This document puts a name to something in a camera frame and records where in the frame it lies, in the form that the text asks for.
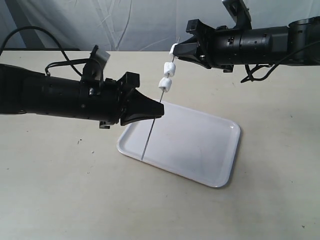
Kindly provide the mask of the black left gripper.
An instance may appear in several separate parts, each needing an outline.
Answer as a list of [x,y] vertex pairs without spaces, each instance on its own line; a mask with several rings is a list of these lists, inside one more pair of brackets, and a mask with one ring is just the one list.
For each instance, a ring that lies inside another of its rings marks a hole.
[[[79,118],[99,121],[99,128],[109,129],[120,120],[121,126],[158,119],[165,113],[164,105],[139,91],[139,74],[126,72],[119,80],[81,80]],[[129,114],[125,102],[129,98]]]

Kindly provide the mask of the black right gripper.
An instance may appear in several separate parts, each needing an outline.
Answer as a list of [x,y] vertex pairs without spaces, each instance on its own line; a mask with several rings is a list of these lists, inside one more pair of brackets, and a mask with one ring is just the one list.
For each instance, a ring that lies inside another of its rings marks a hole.
[[193,37],[178,43],[173,55],[179,60],[193,63],[205,69],[221,69],[233,72],[239,59],[241,31],[225,25],[213,28],[199,19],[189,20],[186,32]]

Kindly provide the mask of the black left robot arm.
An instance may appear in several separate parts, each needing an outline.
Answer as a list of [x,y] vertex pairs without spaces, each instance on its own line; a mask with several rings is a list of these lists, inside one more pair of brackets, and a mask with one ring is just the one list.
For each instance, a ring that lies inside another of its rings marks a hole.
[[101,129],[161,118],[164,105],[140,93],[139,86],[140,76],[133,72],[119,80],[88,74],[72,80],[1,64],[0,113],[92,120]]

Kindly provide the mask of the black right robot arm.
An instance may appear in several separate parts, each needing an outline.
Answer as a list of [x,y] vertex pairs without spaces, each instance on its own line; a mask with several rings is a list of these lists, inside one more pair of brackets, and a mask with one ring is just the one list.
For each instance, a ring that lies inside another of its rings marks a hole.
[[320,63],[320,18],[301,19],[285,26],[256,28],[251,23],[210,27],[189,20],[193,36],[176,45],[173,55],[206,69],[233,72],[235,65],[317,66]]

